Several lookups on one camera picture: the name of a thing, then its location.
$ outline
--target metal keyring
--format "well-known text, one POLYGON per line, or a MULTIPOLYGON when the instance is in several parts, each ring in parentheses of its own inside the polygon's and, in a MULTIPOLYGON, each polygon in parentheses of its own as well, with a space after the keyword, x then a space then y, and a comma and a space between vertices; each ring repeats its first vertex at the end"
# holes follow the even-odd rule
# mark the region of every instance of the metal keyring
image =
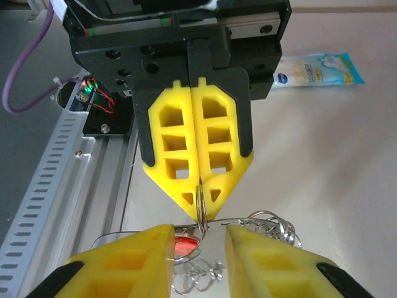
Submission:
POLYGON ((200 182, 198 186, 196 186, 196 211, 197 211, 197 225, 198 230, 200 231, 201 237, 200 240, 197 242, 195 248, 190 251, 188 254, 181 256, 178 259, 174 259, 175 263, 180 263, 184 261, 186 258, 192 255, 196 251, 196 249, 201 245, 204 240, 205 233, 208 230, 208 220, 207 220, 207 213, 205 210, 205 199, 203 193, 203 184, 200 182))

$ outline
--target red wire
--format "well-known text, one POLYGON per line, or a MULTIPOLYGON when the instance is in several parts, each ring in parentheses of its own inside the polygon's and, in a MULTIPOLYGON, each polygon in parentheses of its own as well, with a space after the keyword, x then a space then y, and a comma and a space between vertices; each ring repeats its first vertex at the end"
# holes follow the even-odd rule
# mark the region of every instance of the red wire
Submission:
POLYGON ((94 82, 92 81, 91 78, 86 79, 86 83, 89 83, 91 85, 91 88, 95 90, 95 92, 98 92, 100 95, 104 96, 108 100, 108 105, 110 110, 107 110, 106 108, 100 106, 99 104, 94 104, 94 103, 89 103, 90 106, 98 107, 105 111, 106 113, 113 114, 114 113, 114 106, 116 105, 116 102, 109 96, 107 95, 103 90, 99 89, 98 87, 95 86, 94 82))
POLYGON ((112 109, 112 110, 110 111, 110 110, 107 110, 107 109, 105 109, 104 107, 100 106, 99 104, 93 104, 93 103, 91 103, 91 102, 89 102, 88 104, 89 104, 90 106, 98 107, 98 108, 100 108, 101 110, 105 111, 106 113, 109 113, 109 114, 113 114, 113 113, 114 113, 114 109, 113 109, 113 107, 112 107, 111 105, 109 105, 109 107, 112 109))

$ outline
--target white table surface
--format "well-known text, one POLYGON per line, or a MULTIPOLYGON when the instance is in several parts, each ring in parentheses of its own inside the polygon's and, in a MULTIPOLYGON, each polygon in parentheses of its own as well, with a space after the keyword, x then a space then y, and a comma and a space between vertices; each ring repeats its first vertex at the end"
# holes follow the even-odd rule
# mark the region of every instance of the white table surface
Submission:
MULTIPOLYGON (((365 86, 272 91, 252 102, 255 159, 218 218, 267 209, 305 249, 375 297, 397 292, 397 14, 295 14, 286 55, 349 52, 365 86)), ((124 230, 190 223, 137 153, 124 230)))
POLYGON ((396 7, 396 0, 290 0, 298 7, 396 7))

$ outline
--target metal spring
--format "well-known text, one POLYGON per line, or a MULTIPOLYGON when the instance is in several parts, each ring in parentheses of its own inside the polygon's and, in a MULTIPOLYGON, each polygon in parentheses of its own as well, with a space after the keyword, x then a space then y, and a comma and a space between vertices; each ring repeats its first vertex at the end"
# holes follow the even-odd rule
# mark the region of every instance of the metal spring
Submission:
POLYGON ((214 265, 211 265, 204 259, 197 259, 183 266, 190 266, 190 269, 183 274, 174 275, 174 280, 171 284, 171 288, 179 295, 186 295, 192 292, 194 289, 198 290, 199 292, 205 292, 212 286, 214 282, 219 282, 222 279, 224 267, 221 262, 216 261, 214 265), (174 281, 176 276, 190 279, 190 283, 188 281, 185 281, 185 289, 182 290, 175 287, 174 281), (204 283, 204 286, 201 286, 200 279, 206 278, 207 276, 210 277, 208 283, 204 283))
MULTIPOLYGON (((266 219, 261 219, 255 222, 256 227, 254 229, 255 232, 261 233, 269 238, 273 238, 279 240, 281 242, 287 243, 289 245, 297 244, 299 248, 302 248, 302 243, 295 233, 295 227, 289 221, 277 216, 273 212, 260 210, 250 214, 247 219, 257 219, 259 215, 268 216, 266 219), (272 222, 278 225, 278 228, 274 226, 268 226, 267 222, 272 222)), ((252 221, 247 220, 242 223, 243 227, 248 224, 253 224, 252 221)))

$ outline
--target gray floor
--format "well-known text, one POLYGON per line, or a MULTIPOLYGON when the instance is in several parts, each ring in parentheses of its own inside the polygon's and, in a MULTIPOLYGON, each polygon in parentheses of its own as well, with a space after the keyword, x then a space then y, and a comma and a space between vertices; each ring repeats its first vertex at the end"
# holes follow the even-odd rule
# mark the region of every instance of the gray floor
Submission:
MULTIPOLYGON (((40 30, 44 15, 27 21, 29 11, 0 11, 0 89, 20 52, 40 30)), ((69 39, 60 21, 52 26, 20 71, 12 90, 12 105, 21 107, 40 94, 55 76, 78 73, 69 39)), ((10 115, 0 107, 0 244, 9 229, 47 141, 60 108, 45 99, 22 115, 10 115)))

